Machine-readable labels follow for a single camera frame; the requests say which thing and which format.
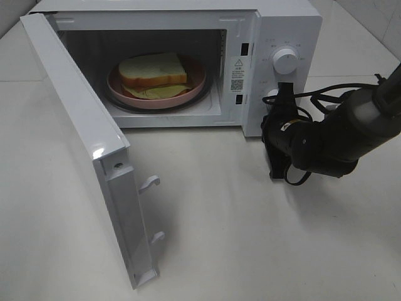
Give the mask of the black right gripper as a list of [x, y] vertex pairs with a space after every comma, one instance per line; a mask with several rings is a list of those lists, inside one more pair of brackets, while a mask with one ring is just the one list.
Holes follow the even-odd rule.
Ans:
[[266, 148], [269, 176], [271, 179], [287, 179], [293, 159], [291, 146], [298, 123], [311, 122], [311, 115], [303, 108], [294, 105], [292, 82], [279, 82], [275, 105], [263, 117], [261, 140]]

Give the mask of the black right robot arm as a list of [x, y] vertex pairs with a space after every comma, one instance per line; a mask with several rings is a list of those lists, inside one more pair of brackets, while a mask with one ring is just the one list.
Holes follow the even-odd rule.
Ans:
[[342, 177], [359, 159], [400, 134], [400, 68], [376, 85], [342, 83], [306, 93], [280, 82], [262, 99], [270, 111], [261, 123], [271, 179], [288, 180], [290, 167]]

